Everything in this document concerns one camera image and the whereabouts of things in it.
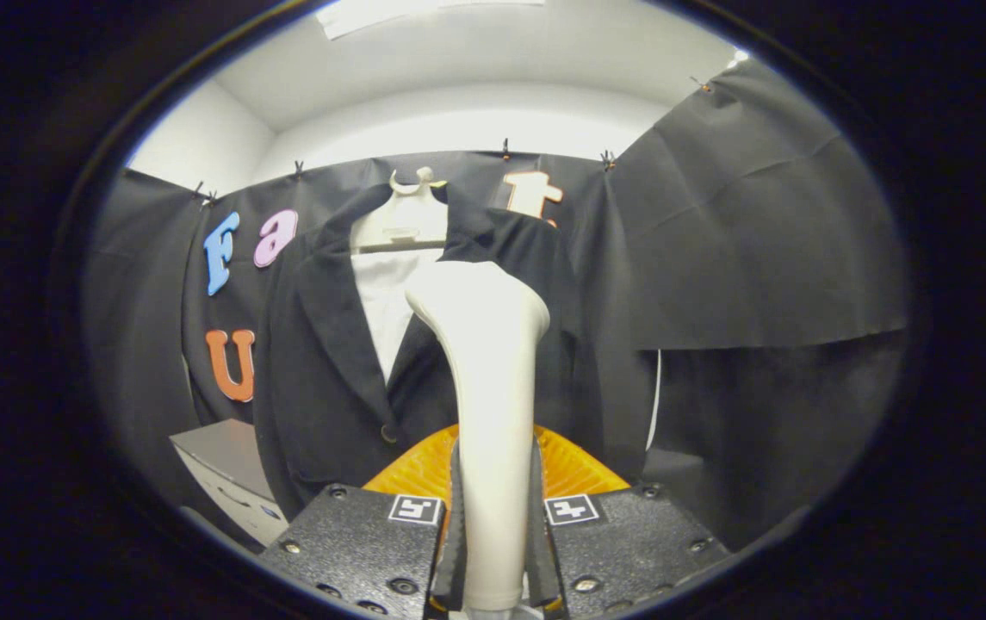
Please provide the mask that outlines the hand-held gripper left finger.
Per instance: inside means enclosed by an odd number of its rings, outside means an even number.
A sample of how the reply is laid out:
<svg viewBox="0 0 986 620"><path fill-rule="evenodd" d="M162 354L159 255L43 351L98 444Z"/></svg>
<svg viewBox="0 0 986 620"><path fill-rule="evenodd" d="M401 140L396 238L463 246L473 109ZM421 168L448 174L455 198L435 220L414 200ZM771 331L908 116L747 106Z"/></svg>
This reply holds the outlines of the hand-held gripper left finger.
<svg viewBox="0 0 986 620"><path fill-rule="evenodd" d="M331 484L262 553L319 595L390 619L460 619L468 551L455 481L460 429L410 448L362 487Z"/></svg>

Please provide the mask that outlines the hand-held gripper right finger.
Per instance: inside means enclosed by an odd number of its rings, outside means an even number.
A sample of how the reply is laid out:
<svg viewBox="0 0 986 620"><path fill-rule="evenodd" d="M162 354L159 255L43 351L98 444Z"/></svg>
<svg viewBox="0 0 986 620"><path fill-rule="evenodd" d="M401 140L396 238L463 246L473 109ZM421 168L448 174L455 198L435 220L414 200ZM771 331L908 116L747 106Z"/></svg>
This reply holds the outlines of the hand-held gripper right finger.
<svg viewBox="0 0 986 620"><path fill-rule="evenodd" d="M598 619L670 595L730 558L662 484L630 484L551 429L533 452L527 574L543 619Z"/></svg>

